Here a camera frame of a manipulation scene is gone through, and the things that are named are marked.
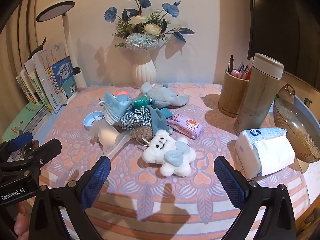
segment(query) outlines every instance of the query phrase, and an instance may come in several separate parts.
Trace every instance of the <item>hand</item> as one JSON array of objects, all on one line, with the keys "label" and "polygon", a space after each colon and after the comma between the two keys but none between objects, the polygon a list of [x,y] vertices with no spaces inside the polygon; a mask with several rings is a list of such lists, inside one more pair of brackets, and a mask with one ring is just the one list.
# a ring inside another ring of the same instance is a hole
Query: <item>hand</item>
[{"label": "hand", "polygon": [[14,224],[14,232],[18,235],[17,240],[28,240],[30,222],[28,220],[27,210],[22,203],[18,203],[18,211],[17,220]]}]

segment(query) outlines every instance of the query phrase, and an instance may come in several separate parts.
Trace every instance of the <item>curtain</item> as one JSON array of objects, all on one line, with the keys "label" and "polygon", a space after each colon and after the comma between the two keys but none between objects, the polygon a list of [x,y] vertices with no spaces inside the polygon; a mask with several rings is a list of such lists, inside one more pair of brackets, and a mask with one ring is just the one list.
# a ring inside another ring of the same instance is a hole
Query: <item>curtain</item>
[{"label": "curtain", "polygon": [[28,103],[16,77],[37,47],[36,0],[23,0],[0,34],[0,137]]}]

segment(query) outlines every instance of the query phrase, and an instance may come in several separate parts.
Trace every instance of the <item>flower arrangement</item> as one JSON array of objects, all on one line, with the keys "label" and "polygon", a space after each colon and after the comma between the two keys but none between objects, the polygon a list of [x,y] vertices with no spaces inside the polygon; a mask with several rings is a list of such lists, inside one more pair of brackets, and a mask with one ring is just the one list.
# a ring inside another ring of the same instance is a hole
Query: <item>flower arrangement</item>
[{"label": "flower arrangement", "polygon": [[186,42],[182,34],[194,34],[188,28],[177,27],[167,31],[170,21],[164,19],[167,14],[173,18],[179,15],[179,8],[181,1],[174,4],[163,3],[163,10],[156,10],[148,17],[142,15],[144,8],[151,6],[149,0],[134,0],[138,6],[136,9],[124,9],[121,17],[117,15],[117,9],[110,7],[106,10],[104,17],[107,22],[113,23],[118,17],[116,23],[117,32],[113,34],[115,37],[125,39],[125,43],[115,44],[115,47],[128,47],[130,49],[151,49],[156,48],[159,41],[167,41],[170,38],[169,34],[173,34],[178,40]]}]

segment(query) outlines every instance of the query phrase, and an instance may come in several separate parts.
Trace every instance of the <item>desk lamp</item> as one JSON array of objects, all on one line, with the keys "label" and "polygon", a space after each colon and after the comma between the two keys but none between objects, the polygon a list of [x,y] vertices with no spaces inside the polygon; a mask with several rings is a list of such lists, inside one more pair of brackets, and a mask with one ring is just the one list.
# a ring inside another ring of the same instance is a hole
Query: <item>desk lamp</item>
[{"label": "desk lamp", "polygon": [[75,6],[75,2],[73,1],[59,1],[54,4],[51,4],[37,16],[36,21],[45,22],[62,15],[63,30],[64,30],[66,42],[67,42],[67,50],[71,59],[71,64],[73,67],[73,75],[76,81],[76,85],[77,85],[77,88],[79,89],[79,88],[86,88],[87,84],[78,66],[78,62],[76,60],[76,56],[74,54],[73,46],[72,46],[67,11],[69,11],[73,6]]}]

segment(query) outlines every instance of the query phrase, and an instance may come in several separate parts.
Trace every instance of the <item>blue gripper pad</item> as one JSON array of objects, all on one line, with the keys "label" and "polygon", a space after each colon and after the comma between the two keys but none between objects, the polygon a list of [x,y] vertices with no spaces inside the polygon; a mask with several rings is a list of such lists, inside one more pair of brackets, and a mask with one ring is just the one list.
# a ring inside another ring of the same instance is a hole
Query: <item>blue gripper pad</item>
[{"label": "blue gripper pad", "polygon": [[84,211],[93,205],[111,170],[110,159],[100,157],[91,170],[86,171],[78,180],[77,195]]},{"label": "blue gripper pad", "polygon": [[18,136],[17,138],[9,141],[8,143],[8,151],[9,152],[15,152],[19,150],[20,148],[24,147],[28,143],[32,142],[32,133],[26,132],[22,135]]},{"label": "blue gripper pad", "polygon": [[223,156],[213,163],[214,172],[235,208],[242,210],[249,195],[247,180],[239,171],[235,171]]}]

